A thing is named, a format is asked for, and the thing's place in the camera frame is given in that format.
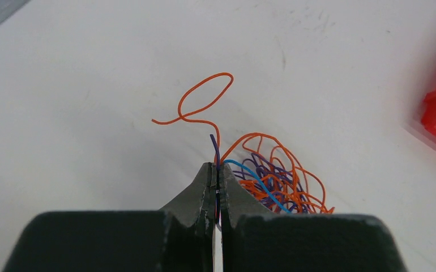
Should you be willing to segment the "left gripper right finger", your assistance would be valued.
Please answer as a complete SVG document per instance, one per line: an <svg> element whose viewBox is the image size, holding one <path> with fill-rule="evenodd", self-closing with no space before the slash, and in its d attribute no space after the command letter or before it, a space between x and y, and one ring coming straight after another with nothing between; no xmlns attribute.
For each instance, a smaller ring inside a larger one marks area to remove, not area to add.
<svg viewBox="0 0 436 272"><path fill-rule="evenodd" d="M241 186L228 163L220 168L219 183L222 234L233 233L249 219L276 216Z"/></svg>

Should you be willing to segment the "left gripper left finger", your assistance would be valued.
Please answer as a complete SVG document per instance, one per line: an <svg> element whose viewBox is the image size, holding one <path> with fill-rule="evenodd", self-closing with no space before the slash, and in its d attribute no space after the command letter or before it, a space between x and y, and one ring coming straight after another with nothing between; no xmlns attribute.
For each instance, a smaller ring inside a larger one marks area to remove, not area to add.
<svg viewBox="0 0 436 272"><path fill-rule="evenodd" d="M206 162L192 182L161 209L197 237L213 237L216 212L216 167Z"/></svg>

